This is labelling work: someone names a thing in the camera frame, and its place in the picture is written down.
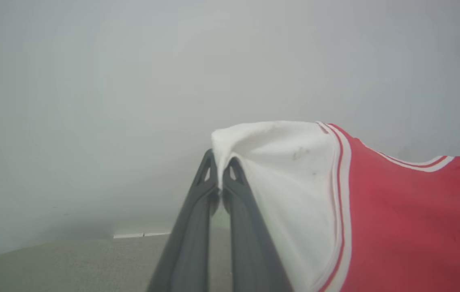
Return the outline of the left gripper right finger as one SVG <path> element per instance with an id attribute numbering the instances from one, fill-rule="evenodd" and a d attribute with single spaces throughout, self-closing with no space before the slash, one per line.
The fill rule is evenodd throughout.
<path id="1" fill-rule="evenodd" d="M 293 287 L 239 160 L 223 172 L 223 202 L 230 216 L 234 292 L 292 292 Z"/>

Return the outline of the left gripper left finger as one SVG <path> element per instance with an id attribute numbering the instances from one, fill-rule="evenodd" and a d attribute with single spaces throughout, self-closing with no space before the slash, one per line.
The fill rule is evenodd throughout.
<path id="1" fill-rule="evenodd" d="M 219 206 L 212 150 L 202 158 L 147 286 L 149 292 L 207 292 L 211 218 Z"/>

